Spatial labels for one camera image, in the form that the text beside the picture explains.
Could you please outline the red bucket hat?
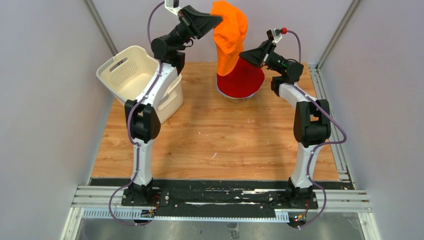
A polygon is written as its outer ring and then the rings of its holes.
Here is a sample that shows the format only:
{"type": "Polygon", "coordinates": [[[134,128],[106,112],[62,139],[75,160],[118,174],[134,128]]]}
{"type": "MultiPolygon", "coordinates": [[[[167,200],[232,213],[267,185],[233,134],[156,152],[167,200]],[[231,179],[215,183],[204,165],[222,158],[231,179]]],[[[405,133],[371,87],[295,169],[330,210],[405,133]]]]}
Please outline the red bucket hat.
{"type": "Polygon", "coordinates": [[[219,64],[217,67],[217,89],[231,97],[242,98],[256,93],[264,80],[262,68],[254,67],[241,58],[230,65],[219,64]]]}

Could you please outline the orange bucket hat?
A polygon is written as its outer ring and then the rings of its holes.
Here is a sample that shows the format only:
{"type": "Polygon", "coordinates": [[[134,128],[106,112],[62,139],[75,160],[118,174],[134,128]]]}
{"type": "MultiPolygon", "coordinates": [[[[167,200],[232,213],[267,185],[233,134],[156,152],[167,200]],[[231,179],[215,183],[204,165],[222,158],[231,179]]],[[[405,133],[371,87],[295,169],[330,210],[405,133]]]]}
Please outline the orange bucket hat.
{"type": "Polygon", "coordinates": [[[244,50],[248,19],[239,8],[225,0],[213,2],[210,13],[222,17],[222,22],[213,30],[213,40],[217,51],[217,74],[226,76],[236,67],[239,53],[244,50]]]}

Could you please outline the purple bucket hat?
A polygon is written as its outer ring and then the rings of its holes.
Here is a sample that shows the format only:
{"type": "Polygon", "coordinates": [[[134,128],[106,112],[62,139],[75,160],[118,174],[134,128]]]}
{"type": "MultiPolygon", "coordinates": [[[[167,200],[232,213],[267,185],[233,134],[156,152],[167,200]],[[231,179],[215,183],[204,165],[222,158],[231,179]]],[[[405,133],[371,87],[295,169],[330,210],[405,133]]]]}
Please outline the purple bucket hat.
{"type": "Polygon", "coordinates": [[[246,96],[246,97],[233,97],[233,96],[229,96],[229,95],[227,95],[227,94],[225,94],[225,93],[223,93],[223,92],[219,92],[222,96],[224,96],[225,98],[227,98],[227,99],[229,99],[229,100],[232,100],[232,101],[246,101],[247,99],[249,99],[249,98],[252,98],[256,93],[254,92],[254,93],[252,93],[252,94],[250,94],[250,95],[248,95],[248,96],[246,96]]]}

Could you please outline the wooden hat stand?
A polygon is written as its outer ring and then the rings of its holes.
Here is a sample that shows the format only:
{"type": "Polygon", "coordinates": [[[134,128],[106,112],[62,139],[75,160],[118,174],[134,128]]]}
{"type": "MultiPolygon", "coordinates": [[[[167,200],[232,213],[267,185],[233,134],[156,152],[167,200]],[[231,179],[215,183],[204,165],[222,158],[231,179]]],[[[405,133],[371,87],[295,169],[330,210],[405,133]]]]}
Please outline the wooden hat stand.
{"type": "Polygon", "coordinates": [[[231,101],[232,103],[242,103],[242,102],[246,102],[249,99],[251,99],[250,97],[246,97],[246,98],[228,98],[229,101],[231,101]]]}

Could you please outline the white plastic basket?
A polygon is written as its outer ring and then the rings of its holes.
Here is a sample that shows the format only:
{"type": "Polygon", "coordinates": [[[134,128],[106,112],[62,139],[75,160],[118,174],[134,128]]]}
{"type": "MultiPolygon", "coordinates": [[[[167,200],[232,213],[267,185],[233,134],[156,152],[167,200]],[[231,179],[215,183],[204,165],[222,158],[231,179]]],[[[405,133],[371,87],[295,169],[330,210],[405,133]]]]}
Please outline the white plastic basket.
{"type": "MultiPolygon", "coordinates": [[[[159,61],[151,57],[144,48],[132,45],[100,66],[96,75],[117,101],[124,105],[127,100],[135,100],[148,89],[148,84],[155,79],[157,70],[159,61]]],[[[161,123],[183,104],[181,80],[181,75],[173,79],[155,108],[161,123]]]]}

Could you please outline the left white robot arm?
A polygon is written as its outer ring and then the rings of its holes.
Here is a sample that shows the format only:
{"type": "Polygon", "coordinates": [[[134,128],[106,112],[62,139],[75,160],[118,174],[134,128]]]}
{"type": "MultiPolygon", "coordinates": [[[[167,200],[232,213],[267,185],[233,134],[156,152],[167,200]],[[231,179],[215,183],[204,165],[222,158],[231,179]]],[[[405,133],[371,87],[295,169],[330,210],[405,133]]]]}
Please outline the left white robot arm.
{"type": "Polygon", "coordinates": [[[127,134],[134,146],[133,174],[126,187],[142,207],[153,201],[151,163],[153,144],[161,130],[157,114],[161,99],[185,66],[187,43],[201,39],[223,21],[222,16],[200,12],[191,5],[180,7],[177,0],[166,0],[163,5],[179,23],[168,34],[148,39],[158,66],[146,88],[124,104],[127,134]]]}

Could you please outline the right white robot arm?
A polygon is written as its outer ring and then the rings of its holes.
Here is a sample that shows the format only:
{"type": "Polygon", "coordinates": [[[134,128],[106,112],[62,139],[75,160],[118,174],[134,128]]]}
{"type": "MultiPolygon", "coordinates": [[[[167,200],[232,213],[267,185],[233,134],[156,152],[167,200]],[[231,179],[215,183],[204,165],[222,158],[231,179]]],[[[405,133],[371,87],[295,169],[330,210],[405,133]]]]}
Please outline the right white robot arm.
{"type": "Polygon", "coordinates": [[[313,172],[323,143],[331,136],[331,122],[322,110],[329,103],[305,93],[298,81],[304,66],[296,60],[275,53],[276,44],[264,41],[259,47],[243,51],[239,57],[250,65],[267,67],[279,75],[272,77],[271,90],[295,109],[293,135],[298,143],[296,165],[288,180],[284,199],[294,209],[313,198],[313,172]]]}

